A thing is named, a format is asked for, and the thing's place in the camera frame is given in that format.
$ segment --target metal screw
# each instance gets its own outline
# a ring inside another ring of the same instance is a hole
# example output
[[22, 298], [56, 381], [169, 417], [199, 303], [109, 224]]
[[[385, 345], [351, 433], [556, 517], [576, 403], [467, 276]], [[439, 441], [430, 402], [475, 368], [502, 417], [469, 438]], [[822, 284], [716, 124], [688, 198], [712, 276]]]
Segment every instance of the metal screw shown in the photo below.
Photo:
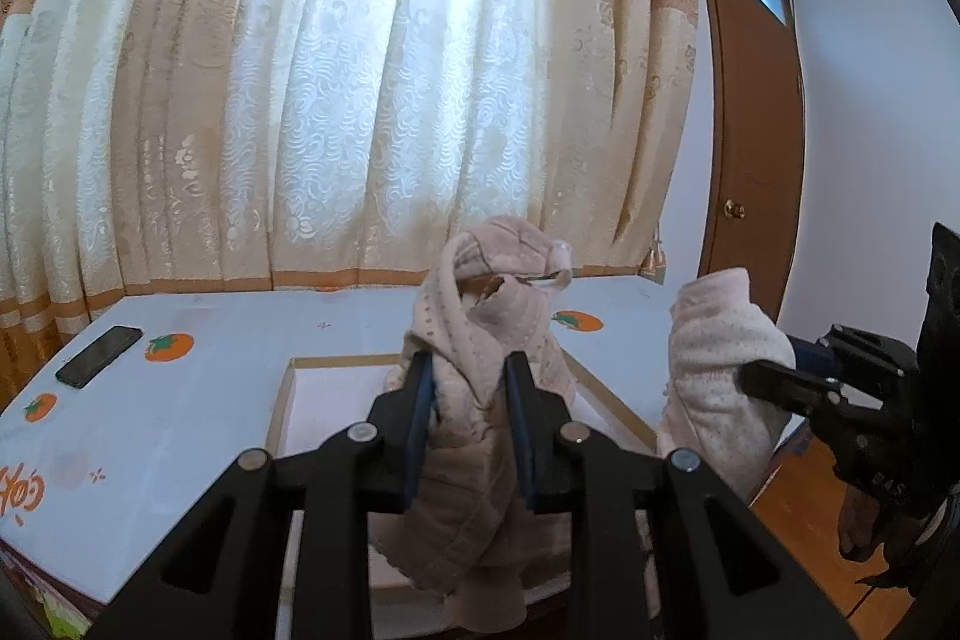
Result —
[[680, 448], [670, 454], [670, 463], [680, 472], [695, 472], [700, 467], [700, 454], [690, 448]]
[[373, 442], [378, 434], [376, 426], [373, 426], [370, 421], [360, 421], [347, 429], [347, 437], [354, 442]]
[[568, 421], [560, 427], [560, 436], [567, 442], [583, 442], [590, 436], [590, 429], [580, 421]]
[[267, 452], [261, 448], [251, 448], [237, 456], [237, 465], [247, 472], [256, 472], [267, 463]]

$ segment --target door frame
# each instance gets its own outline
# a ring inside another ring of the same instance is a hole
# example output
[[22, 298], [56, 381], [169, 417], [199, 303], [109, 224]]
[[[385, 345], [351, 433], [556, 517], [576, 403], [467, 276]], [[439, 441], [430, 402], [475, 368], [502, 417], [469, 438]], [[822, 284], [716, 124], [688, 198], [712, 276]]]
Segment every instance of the door frame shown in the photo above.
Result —
[[[800, 65], [800, 112], [802, 113], [803, 138], [806, 139], [806, 101], [803, 93], [803, 64], [800, 63], [800, 47], [797, 43], [797, 27], [794, 18], [793, 0], [782, 0], [787, 29], [797, 51], [797, 62]], [[709, 270], [710, 258], [713, 253], [713, 240], [716, 236], [717, 223], [720, 220], [720, 170], [722, 166], [723, 133], [724, 133], [724, 84], [723, 84], [723, 46], [720, 41], [718, 11], [716, 0], [707, 0], [707, 18], [710, 25], [710, 49], [713, 58], [713, 158], [710, 169], [709, 204], [707, 204], [707, 222], [704, 225], [704, 242], [700, 252], [700, 268], [697, 274], [703, 276]], [[805, 166], [805, 152], [800, 150], [800, 162]], [[790, 253], [789, 268], [793, 266], [794, 254], [797, 250], [797, 232], [794, 232], [793, 249]]]

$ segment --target triangular cutout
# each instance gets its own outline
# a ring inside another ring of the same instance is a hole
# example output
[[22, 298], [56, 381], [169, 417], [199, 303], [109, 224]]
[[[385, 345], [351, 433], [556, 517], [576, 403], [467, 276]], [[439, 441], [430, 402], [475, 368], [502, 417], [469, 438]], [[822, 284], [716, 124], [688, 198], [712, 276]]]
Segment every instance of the triangular cutout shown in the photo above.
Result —
[[710, 498], [706, 511], [731, 594], [742, 597], [775, 584], [779, 580], [776, 566], [757, 548], [726, 507]]
[[227, 530], [233, 518], [236, 501], [224, 497], [195, 533], [184, 540], [181, 550], [173, 560], [163, 568], [160, 579], [165, 584], [192, 591], [194, 594], [208, 594], [213, 588], [213, 579], [217, 574], [217, 562], [227, 538]]

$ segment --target curtain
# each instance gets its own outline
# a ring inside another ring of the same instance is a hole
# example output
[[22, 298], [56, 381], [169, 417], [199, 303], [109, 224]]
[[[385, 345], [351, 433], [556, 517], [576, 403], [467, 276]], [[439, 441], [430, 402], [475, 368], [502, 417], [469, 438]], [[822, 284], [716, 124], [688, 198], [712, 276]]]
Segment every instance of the curtain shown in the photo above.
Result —
[[416, 283], [490, 215], [635, 272], [696, 10], [0, 0], [0, 387], [123, 295]]

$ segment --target orange fruit print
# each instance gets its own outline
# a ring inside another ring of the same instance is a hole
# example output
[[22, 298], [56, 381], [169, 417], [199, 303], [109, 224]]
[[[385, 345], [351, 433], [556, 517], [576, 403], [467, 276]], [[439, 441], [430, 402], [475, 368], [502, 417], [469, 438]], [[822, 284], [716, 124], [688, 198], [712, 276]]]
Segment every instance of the orange fruit print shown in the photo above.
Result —
[[603, 321], [597, 316], [577, 310], [560, 310], [553, 314], [553, 320], [575, 332], [598, 332], [603, 328]]
[[51, 393], [42, 393], [37, 396], [27, 407], [23, 408], [23, 417], [27, 423], [37, 423], [47, 417], [47, 413], [53, 410], [56, 405], [56, 396]]
[[143, 355], [148, 362], [171, 362], [182, 359], [192, 347], [193, 338], [188, 333], [165, 333], [151, 339]]

